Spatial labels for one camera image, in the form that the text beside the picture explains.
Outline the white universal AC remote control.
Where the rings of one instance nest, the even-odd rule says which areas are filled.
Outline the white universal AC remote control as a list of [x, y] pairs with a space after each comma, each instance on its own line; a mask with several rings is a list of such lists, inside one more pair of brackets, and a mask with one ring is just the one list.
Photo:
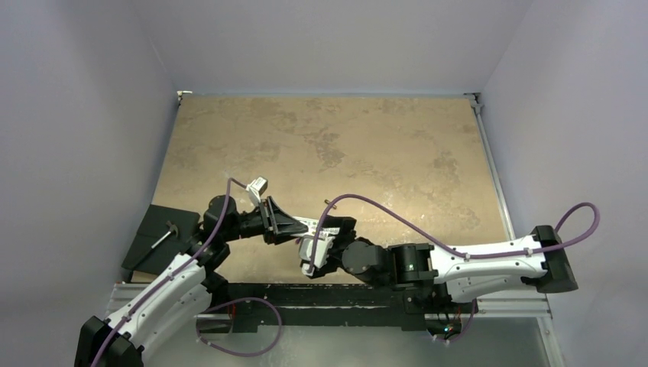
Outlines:
[[[317, 219], [310, 219], [310, 218], [299, 217], [299, 216], [296, 216], [295, 219], [298, 222], [305, 225], [307, 227], [307, 229], [302, 231], [302, 232], [299, 232], [296, 235], [292, 235], [293, 238], [297, 239], [297, 238], [302, 238], [305, 235], [314, 236], [316, 234], [316, 227], [318, 225], [318, 220]], [[340, 231], [339, 227], [331, 227], [331, 228], [322, 227], [319, 230], [319, 237], [321, 239], [325, 239], [325, 238], [328, 238], [328, 237], [334, 237], [334, 236], [337, 236], [339, 234], [339, 231]]]

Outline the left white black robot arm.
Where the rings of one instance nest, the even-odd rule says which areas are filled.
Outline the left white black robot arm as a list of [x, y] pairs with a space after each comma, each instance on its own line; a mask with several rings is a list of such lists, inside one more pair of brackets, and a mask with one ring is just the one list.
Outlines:
[[322, 219], [300, 219], [270, 197], [254, 211], [239, 213], [229, 194], [217, 196], [204, 213], [196, 245], [176, 255], [140, 294], [104, 319], [82, 326], [76, 366], [144, 366], [185, 323], [204, 310], [217, 313], [238, 304], [216, 269], [229, 255], [228, 242], [261, 235], [269, 244], [298, 238], [319, 245]]

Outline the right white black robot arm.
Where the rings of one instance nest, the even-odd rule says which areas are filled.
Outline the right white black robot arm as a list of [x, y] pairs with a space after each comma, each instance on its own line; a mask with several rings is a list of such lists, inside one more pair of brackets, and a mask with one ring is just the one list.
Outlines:
[[342, 269], [375, 288], [423, 289], [440, 311], [516, 287], [540, 294], [578, 289], [562, 240], [551, 226], [537, 226], [505, 242], [445, 249], [432, 243], [375, 245], [356, 236], [351, 217], [298, 221], [306, 227], [297, 236], [305, 276], [320, 278]]

